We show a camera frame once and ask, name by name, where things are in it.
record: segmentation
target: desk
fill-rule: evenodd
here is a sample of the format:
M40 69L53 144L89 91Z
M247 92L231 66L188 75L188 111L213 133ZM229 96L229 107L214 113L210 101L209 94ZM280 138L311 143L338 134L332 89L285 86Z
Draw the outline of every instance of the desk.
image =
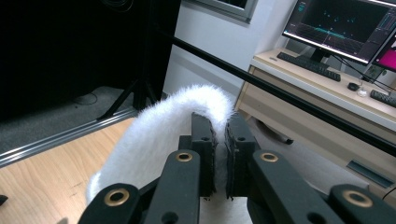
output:
M253 58L249 72L313 105L396 143L396 108L382 104L369 96L360 97L356 92L348 90L349 82L358 82L355 77L329 68L340 73L341 82L336 82L279 60L276 55L281 50L297 56L286 49L264 52ZM372 89L380 91L378 87L370 83L364 83L363 87L368 92ZM396 181L394 157L247 82L238 97L236 109L261 120L287 137L305 144L342 167L347 167L351 161L357 161L391 181ZM393 184L391 187L382 188L365 176L359 176L371 183L371 191L378 196L385 195L395 187Z
M0 223L77 223L85 189L133 119L0 169Z

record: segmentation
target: white fluffy fabric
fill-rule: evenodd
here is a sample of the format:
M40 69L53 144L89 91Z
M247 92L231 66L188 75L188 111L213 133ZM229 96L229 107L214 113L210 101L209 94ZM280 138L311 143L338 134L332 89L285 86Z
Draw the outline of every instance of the white fluffy fabric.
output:
M225 125L233 105L213 86L192 86L147 108L116 144L102 169L91 177L87 202L107 186L125 183L142 188L161 175L167 156L177 150L178 138L191 134L191 113L208 118L218 139L215 151L215 193L201 200L200 223L251 223L245 198L226 200Z

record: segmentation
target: computer monitor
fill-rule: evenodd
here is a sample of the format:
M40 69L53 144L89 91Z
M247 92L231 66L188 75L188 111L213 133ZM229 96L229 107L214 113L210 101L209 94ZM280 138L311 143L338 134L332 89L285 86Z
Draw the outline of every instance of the computer monitor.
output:
M283 36L316 48L311 59L338 55L368 64L396 26L396 5L375 0L297 0Z
M373 65L385 68L389 71L396 72L396 33L385 44L384 48L379 51L373 61Z

